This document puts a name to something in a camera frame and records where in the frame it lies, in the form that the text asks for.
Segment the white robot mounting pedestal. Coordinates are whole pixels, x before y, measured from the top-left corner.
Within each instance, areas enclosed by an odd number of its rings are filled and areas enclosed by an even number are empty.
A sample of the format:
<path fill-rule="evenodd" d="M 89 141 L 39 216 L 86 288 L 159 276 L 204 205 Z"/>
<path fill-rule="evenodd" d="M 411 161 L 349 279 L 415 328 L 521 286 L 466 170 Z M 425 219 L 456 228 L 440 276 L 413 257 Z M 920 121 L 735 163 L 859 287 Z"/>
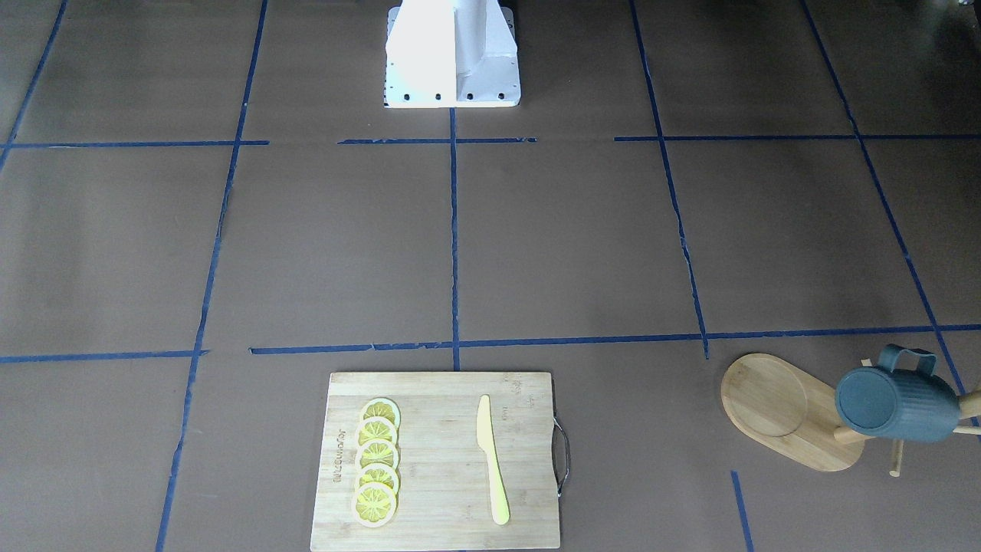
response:
<path fill-rule="evenodd" d="M 386 108 L 520 104 L 515 15 L 498 1 L 403 1 L 388 11 L 385 47 Z"/>

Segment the wooden cup storage rack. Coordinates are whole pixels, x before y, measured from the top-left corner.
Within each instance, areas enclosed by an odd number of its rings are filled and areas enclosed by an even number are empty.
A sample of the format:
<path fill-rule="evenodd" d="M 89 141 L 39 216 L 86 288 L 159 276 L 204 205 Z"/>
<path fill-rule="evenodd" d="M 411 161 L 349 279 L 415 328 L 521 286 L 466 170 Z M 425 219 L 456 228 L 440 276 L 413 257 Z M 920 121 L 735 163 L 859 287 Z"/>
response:
<path fill-rule="evenodd" d="M 726 415 L 743 434 L 819 472 L 850 468 L 866 442 L 890 440 L 890 474 L 896 478 L 904 446 L 914 441 L 870 437 L 845 427 L 835 404 L 837 385 L 830 386 L 773 354 L 750 353 L 728 366 L 720 398 Z M 966 419 L 979 415 L 979 391 L 956 395 L 960 420 L 952 435 L 978 435 L 978 428 L 967 426 Z"/>

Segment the wooden cutting board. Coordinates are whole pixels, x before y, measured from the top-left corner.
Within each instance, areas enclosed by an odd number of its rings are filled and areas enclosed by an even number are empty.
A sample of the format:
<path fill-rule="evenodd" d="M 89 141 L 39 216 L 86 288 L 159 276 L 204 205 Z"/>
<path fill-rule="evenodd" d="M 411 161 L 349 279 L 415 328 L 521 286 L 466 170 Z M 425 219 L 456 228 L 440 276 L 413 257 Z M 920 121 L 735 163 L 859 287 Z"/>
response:
<path fill-rule="evenodd" d="M 496 525 L 486 458 L 477 446 L 477 405 L 490 395 L 495 447 L 510 505 Z M 392 399 L 402 486 L 395 517 L 376 528 L 353 514 L 357 426 L 369 399 Z M 559 481 L 553 461 L 549 373 L 334 373 L 323 420 L 312 551 L 556 549 Z"/>

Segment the yellow plastic knife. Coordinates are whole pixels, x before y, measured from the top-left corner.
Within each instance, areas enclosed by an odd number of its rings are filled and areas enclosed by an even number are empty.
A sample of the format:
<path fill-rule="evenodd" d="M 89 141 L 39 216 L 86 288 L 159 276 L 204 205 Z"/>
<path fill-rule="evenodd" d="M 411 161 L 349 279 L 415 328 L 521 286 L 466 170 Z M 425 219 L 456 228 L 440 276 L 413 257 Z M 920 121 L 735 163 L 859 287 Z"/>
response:
<path fill-rule="evenodd" d="M 488 479 L 488 503 L 490 513 L 496 525 L 505 525 L 510 521 L 510 505 L 508 503 L 504 478 L 500 471 L 497 447 L 495 447 L 493 413 L 491 412 L 490 395 L 481 395 L 477 402 L 476 418 L 477 447 L 486 458 Z"/>

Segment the blue ribbed cup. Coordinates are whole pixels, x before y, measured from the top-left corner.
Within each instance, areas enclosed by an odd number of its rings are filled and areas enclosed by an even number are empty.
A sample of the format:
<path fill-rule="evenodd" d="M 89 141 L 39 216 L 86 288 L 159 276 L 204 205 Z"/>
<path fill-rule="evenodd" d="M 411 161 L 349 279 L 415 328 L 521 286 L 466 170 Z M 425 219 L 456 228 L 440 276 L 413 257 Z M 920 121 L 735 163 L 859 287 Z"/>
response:
<path fill-rule="evenodd" d="M 875 438 L 939 442 L 960 420 L 959 397 L 936 375 L 929 350 L 888 343 L 873 366 L 848 371 L 835 391 L 848 429 Z"/>

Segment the lemon slice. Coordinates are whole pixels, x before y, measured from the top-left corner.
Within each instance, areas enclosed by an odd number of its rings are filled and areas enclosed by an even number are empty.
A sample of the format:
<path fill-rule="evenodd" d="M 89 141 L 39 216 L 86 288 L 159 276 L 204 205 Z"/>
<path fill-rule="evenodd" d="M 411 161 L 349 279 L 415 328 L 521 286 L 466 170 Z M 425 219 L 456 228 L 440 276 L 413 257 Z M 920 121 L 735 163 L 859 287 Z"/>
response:
<path fill-rule="evenodd" d="M 361 419 L 371 419 L 371 417 L 383 417 L 388 419 L 396 429 L 402 425 L 402 412 L 399 406 L 386 397 L 376 397 L 365 402 L 360 412 Z"/>
<path fill-rule="evenodd" d="M 359 468 L 382 464 L 397 469 L 400 463 L 399 447 L 388 439 L 372 438 L 358 447 L 355 462 Z"/>
<path fill-rule="evenodd" d="M 370 441 L 381 439 L 392 444 L 399 440 L 399 427 L 383 416 L 372 416 L 362 419 L 357 426 L 357 442 L 364 446 Z"/>
<path fill-rule="evenodd" d="M 355 483 L 357 487 L 367 485 L 368 483 L 379 483 L 379 485 L 389 487 L 396 494 L 399 493 L 400 486 L 402 486 L 402 480 L 400 479 L 397 468 L 393 468 L 385 462 L 370 462 L 370 464 L 361 467 L 356 476 Z"/>
<path fill-rule="evenodd" d="M 381 482 L 368 482 L 355 489 L 353 514 L 363 527 L 376 528 L 388 524 L 399 506 L 397 493 Z"/>

